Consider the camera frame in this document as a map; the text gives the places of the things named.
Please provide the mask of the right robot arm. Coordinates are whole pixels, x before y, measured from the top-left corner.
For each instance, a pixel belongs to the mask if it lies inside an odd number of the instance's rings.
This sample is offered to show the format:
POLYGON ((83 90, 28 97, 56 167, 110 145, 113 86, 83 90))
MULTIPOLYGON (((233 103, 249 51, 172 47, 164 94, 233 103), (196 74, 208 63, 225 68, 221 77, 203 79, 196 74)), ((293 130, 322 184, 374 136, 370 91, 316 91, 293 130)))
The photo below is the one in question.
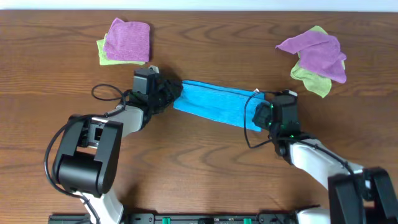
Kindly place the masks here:
POLYGON ((253 123, 269 132, 275 152, 328 191, 329 207, 296 212, 296 223, 397 223, 397 197, 386 170, 365 168, 327 149, 301 130, 297 95, 275 92, 259 103, 253 123))

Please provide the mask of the blue microfiber cloth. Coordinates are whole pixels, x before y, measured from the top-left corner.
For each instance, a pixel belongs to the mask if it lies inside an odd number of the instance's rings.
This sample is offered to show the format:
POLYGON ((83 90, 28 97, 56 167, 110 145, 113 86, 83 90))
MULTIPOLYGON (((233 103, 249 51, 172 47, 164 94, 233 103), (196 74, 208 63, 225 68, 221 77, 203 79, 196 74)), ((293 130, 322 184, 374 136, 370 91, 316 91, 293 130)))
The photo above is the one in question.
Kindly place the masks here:
POLYGON ((212 121, 260 132, 252 119, 256 107, 267 103, 263 94, 209 83, 184 80, 174 108, 212 121))

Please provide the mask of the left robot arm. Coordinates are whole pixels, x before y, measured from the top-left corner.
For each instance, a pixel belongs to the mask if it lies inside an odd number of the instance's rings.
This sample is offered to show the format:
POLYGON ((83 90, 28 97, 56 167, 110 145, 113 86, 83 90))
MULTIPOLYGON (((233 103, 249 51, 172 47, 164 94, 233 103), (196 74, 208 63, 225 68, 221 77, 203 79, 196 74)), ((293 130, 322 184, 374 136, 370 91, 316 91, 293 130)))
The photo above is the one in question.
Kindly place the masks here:
POLYGON ((115 109, 71 115, 47 146, 47 180, 55 190, 78 198, 87 210, 83 215, 51 215, 49 223, 124 223, 127 214, 113 189, 121 141, 142 130, 183 90, 179 77, 163 75, 156 66, 135 70, 131 89, 108 88, 117 93, 115 109))

